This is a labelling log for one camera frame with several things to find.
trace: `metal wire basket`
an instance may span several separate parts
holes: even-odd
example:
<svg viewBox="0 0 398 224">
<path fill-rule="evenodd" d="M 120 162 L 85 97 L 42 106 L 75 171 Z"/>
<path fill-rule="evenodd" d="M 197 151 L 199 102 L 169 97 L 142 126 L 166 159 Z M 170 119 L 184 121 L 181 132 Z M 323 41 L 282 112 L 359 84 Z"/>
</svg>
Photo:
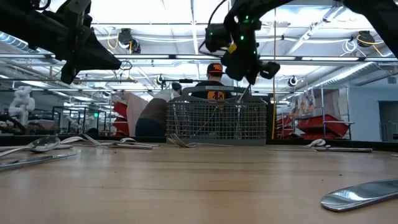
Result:
<svg viewBox="0 0 398 224">
<path fill-rule="evenodd" d="M 235 95 L 225 102 L 190 96 L 193 92 L 212 90 Z M 245 88 L 228 86 L 184 89 L 182 96 L 167 103 L 166 133 L 176 134 L 185 143 L 265 145 L 267 105 L 244 91 Z"/>
</svg>

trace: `black shirt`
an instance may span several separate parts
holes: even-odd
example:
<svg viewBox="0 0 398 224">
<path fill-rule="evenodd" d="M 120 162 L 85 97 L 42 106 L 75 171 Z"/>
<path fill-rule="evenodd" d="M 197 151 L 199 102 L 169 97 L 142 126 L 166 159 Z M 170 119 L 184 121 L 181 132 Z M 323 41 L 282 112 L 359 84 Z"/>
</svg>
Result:
<svg viewBox="0 0 398 224">
<path fill-rule="evenodd" d="M 218 81 L 203 81 L 198 83 L 196 86 L 224 86 L 224 85 Z M 224 91 L 201 91 L 201 92 L 192 93 L 191 96 L 207 100 L 217 100 L 217 101 L 224 101 L 225 99 L 232 98 L 231 92 L 224 92 Z"/>
</svg>

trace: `wooden table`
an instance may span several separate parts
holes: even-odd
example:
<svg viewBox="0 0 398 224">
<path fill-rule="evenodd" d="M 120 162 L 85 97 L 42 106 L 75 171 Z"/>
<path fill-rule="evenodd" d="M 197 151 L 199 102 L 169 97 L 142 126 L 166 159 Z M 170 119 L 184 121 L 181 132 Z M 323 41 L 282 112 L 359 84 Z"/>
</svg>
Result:
<svg viewBox="0 0 398 224">
<path fill-rule="evenodd" d="M 75 147 L 75 159 L 0 172 L 0 221 L 397 223 L 398 200 L 346 213 L 320 206 L 331 191 L 397 177 L 398 158 L 391 153 L 291 148 Z"/>
</svg>

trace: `baseball cap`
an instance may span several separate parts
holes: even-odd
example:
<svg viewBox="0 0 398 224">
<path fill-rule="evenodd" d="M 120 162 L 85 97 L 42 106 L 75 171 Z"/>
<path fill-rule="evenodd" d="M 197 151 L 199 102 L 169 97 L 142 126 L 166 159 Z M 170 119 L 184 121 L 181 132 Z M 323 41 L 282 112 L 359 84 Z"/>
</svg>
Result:
<svg viewBox="0 0 398 224">
<path fill-rule="evenodd" d="M 223 66 L 220 63 L 211 63 L 207 66 L 207 73 L 223 73 Z"/>
<path fill-rule="evenodd" d="M 182 86 L 178 82 L 173 82 L 172 83 L 172 89 L 175 90 L 175 91 L 179 91 L 179 90 L 182 89 Z"/>
</svg>

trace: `yellow cable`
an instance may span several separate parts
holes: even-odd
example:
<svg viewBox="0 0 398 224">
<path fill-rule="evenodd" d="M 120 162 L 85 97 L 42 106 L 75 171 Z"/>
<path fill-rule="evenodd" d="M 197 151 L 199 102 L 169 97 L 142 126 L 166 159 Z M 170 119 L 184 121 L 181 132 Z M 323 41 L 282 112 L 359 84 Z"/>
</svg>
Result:
<svg viewBox="0 0 398 224">
<path fill-rule="evenodd" d="M 359 34 L 358 36 L 356 36 L 356 39 L 357 39 L 359 42 L 364 43 L 364 44 L 376 45 L 376 44 L 382 44 L 382 43 L 384 43 L 384 41 L 380 41 L 380 42 L 376 42 L 376 43 L 366 42 L 366 41 L 360 40 L 360 39 L 359 39 L 360 36 L 361 36 L 361 34 Z"/>
<path fill-rule="evenodd" d="M 274 61 L 276 62 L 276 8 L 275 12 L 275 20 L 274 20 Z M 272 92 L 274 95 L 274 114 L 272 115 L 272 140 L 275 136 L 275 120 L 276 120 L 276 95 L 275 95 L 275 76 L 272 82 Z"/>
<path fill-rule="evenodd" d="M 383 55 L 383 54 L 380 52 L 380 50 L 379 50 L 375 45 L 373 45 L 373 48 L 379 53 L 380 56 L 385 57 L 385 55 Z"/>
<path fill-rule="evenodd" d="M 109 41 L 109 40 L 110 40 L 109 37 L 111 37 L 111 33 L 109 32 L 109 35 L 108 35 L 108 45 L 109 45 L 109 47 L 110 47 L 111 49 L 116 49 L 116 48 L 118 47 L 119 34 L 120 34 L 120 32 L 118 32 L 118 36 L 116 37 L 116 45 L 113 47 L 113 46 L 111 45 L 111 42 Z"/>
</svg>

